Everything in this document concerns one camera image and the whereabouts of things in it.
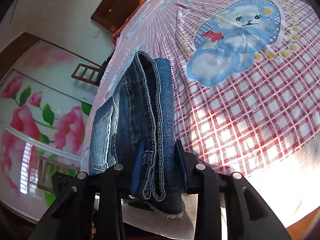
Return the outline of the blue denim jeans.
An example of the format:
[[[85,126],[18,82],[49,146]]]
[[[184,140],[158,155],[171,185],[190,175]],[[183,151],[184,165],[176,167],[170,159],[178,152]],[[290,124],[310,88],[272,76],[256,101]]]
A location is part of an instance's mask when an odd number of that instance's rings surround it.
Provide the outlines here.
[[[131,193],[138,142],[144,142],[144,184]],[[174,103],[171,66],[136,52],[113,95],[96,111],[89,146],[89,174],[124,167],[125,198],[149,205],[168,218],[183,215],[174,163]]]

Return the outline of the floral sliding wardrobe door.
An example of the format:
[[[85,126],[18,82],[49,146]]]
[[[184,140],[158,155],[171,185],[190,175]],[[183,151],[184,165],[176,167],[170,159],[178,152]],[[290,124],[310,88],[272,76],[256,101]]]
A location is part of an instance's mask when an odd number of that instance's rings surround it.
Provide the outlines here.
[[[38,221],[55,199],[54,172],[80,171],[97,86],[71,78],[99,66],[27,34],[1,52],[1,204]]]

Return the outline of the brown wooden chair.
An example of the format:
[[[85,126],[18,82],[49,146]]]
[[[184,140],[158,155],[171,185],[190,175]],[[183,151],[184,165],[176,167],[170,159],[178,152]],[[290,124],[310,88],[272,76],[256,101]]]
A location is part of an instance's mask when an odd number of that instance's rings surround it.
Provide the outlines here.
[[[80,63],[72,73],[71,78],[88,83],[90,85],[99,86],[99,70],[100,68],[98,67]]]

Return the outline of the dark clothes on chair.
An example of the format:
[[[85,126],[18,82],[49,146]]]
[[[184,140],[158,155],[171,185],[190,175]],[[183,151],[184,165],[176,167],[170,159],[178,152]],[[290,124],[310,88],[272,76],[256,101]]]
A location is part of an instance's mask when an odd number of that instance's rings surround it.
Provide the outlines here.
[[[114,54],[114,51],[112,51],[111,55],[107,58],[106,61],[103,62],[103,64],[99,68],[99,72],[98,72],[98,75],[97,75],[97,78],[96,78],[96,81],[95,81],[95,85],[96,86],[100,86],[100,82],[102,80],[102,77],[103,77],[103,75],[105,73],[105,70],[106,70],[110,60],[112,59],[113,54]]]

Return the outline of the pink plaid cartoon bed sheet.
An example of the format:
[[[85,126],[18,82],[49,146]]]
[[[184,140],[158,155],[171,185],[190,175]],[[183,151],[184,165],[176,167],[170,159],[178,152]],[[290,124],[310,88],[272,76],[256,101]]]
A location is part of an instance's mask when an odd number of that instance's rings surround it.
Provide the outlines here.
[[[147,0],[117,39],[94,111],[139,50],[170,61],[175,137],[221,172],[251,175],[319,134],[308,0]]]

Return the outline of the brown wooden headboard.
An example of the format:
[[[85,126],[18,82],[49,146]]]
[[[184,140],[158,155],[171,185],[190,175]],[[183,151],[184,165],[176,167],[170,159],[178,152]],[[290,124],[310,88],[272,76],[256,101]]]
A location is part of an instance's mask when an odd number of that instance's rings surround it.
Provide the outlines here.
[[[112,33],[119,30],[144,0],[102,0],[91,19]]]

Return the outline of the white wall socket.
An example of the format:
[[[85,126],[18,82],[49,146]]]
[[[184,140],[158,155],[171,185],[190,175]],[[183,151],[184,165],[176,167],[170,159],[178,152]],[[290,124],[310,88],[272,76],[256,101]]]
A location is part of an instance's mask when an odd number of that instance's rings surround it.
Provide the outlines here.
[[[97,39],[97,37],[99,36],[99,34],[100,34],[100,30],[95,30],[95,31],[93,32],[93,34],[92,34],[92,37],[93,37],[94,39]]]

